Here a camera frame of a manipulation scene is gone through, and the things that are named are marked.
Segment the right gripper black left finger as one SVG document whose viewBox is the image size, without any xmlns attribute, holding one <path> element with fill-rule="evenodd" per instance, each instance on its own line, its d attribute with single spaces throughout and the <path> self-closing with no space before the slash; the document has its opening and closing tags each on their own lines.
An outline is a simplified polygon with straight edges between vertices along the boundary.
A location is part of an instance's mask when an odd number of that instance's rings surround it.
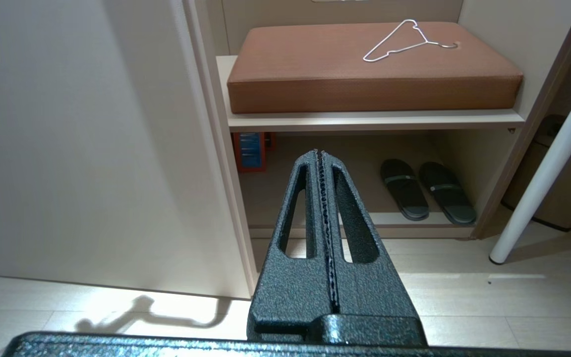
<svg viewBox="0 0 571 357">
<path fill-rule="evenodd" d="M 318 151 L 295 160 L 247 320 L 250 341 L 304 341 L 311 323 L 335 309 L 320 192 Z M 304 194 L 306 257 L 287 255 L 299 194 Z"/>
</svg>

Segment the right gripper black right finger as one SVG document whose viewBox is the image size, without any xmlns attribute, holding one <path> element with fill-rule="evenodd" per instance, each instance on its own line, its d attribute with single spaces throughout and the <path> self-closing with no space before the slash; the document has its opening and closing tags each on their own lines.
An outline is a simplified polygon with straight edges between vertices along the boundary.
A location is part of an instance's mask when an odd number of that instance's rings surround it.
<svg viewBox="0 0 571 357">
<path fill-rule="evenodd" d="M 332 311 L 417 318 L 346 165 L 325 151 L 319 155 L 319 189 Z"/>
</svg>

